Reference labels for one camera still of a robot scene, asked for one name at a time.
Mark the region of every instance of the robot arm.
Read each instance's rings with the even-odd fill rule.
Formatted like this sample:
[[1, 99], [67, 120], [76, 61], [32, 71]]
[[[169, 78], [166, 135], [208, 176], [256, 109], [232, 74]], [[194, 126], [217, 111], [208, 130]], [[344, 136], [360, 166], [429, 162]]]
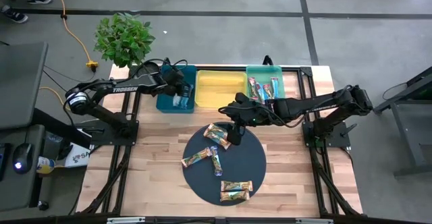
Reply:
[[226, 114], [234, 121], [234, 129], [229, 134], [231, 133], [231, 140], [240, 143], [240, 127], [278, 125], [293, 128], [298, 123], [295, 125], [288, 125], [287, 123], [307, 113], [336, 107], [337, 109], [326, 118], [316, 119], [313, 122], [316, 137], [326, 137], [335, 125], [349, 116], [367, 115], [373, 109], [365, 90], [360, 89], [359, 86], [346, 86], [344, 89], [331, 94], [324, 94], [311, 99], [268, 99], [264, 105], [238, 93], [236, 101], [220, 108], [219, 112]]
[[[153, 62], [145, 62], [140, 65], [126, 79], [104, 80], [79, 83], [76, 87], [66, 92], [66, 102], [72, 113], [78, 115], [92, 115], [108, 123], [120, 135], [127, 136], [130, 133], [130, 122], [124, 113], [113, 113], [99, 105], [102, 98], [108, 94], [125, 92], [137, 92], [142, 94], [188, 94], [190, 86], [183, 82], [183, 73], [172, 66], [172, 69], [161, 74], [159, 66]], [[93, 91], [90, 96], [86, 91]]]

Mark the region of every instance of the gray floor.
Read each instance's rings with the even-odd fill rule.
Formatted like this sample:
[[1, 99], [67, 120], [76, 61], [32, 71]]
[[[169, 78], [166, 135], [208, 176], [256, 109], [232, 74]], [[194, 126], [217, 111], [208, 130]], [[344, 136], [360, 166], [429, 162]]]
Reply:
[[[74, 9], [161, 11], [301, 11], [299, 0], [65, 0]], [[432, 13], [432, 0], [307, 0], [310, 12]], [[17, 3], [17, 7], [29, 7]], [[59, 0], [46, 6], [60, 8]], [[92, 75], [80, 45], [63, 28], [59, 16], [32, 15], [27, 24], [0, 20], [0, 40], [11, 44], [47, 41], [47, 65], [79, 80]], [[102, 16], [70, 16], [70, 28], [92, 50], [93, 31]], [[190, 63], [258, 64], [269, 54], [275, 63], [310, 65], [302, 18], [147, 16], [156, 36], [148, 57], [188, 59]], [[320, 65], [329, 65], [336, 88], [360, 84], [378, 105], [382, 92], [432, 65], [432, 20], [312, 19]], [[101, 55], [91, 52], [100, 60]], [[110, 63], [101, 62], [97, 78], [106, 78]], [[75, 85], [53, 74], [65, 88]], [[43, 78], [43, 86], [52, 86]], [[41, 92], [38, 106], [66, 121], [57, 99]], [[432, 176], [395, 179], [393, 171], [409, 166], [406, 146], [393, 115], [353, 117], [352, 156], [364, 213], [372, 217], [432, 222]], [[53, 208], [46, 212], [19, 210], [0, 219], [67, 214], [82, 179], [81, 169], [57, 173], [45, 187]]]

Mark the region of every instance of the snack in bin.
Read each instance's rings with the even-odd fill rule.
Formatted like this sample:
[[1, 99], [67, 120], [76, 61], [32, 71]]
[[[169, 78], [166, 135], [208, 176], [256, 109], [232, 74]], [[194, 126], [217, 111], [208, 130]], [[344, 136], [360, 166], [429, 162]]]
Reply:
[[271, 92], [271, 85], [270, 84], [264, 84], [264, 92], [266, 99], [273, 99], [273, 93]]
[[273, 98], [279, 98], [279, 80], [277, 78], [271, 78], [271, 87], [273, 88]]
[[255, 78], [248, 78], [249, 81], [249, 88], [250, 88], [250, 98], [253, 100], [258, 100], [258, 92], [257, 92], [257, 88], [255, 87]]
[[259, 96], [260, 102], [264, 103], [264, 100], [266, 99], [266, 96], [265, 96], [263, 85], [261, 85], [261, 84], [259, 84], [257, 82], [255, 84], [255, 86], [256, 86], [256, 90], [258, 91], [258, 96]]

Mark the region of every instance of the potted plant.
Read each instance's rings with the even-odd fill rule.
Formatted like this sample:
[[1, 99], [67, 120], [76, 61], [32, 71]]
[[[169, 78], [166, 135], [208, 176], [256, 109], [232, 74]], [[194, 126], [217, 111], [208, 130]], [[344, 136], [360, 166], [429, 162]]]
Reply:
[[102, 59], [110, 59], [118, 67], [140, 65], [155, 37], [150, 35], [150, 22], [142, 23], [137, 16], [116, 13], [112, 19], [103, 18], [96, 30], [95, 51]]

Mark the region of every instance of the yellow bin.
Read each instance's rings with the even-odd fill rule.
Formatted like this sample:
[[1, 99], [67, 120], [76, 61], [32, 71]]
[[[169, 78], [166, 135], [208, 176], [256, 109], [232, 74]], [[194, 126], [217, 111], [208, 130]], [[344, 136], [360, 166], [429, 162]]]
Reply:
[[196, 78], [195, 103], [219, 108], [232, 103], [237, 92], [246, 94], [246, 73], [200, 70]]

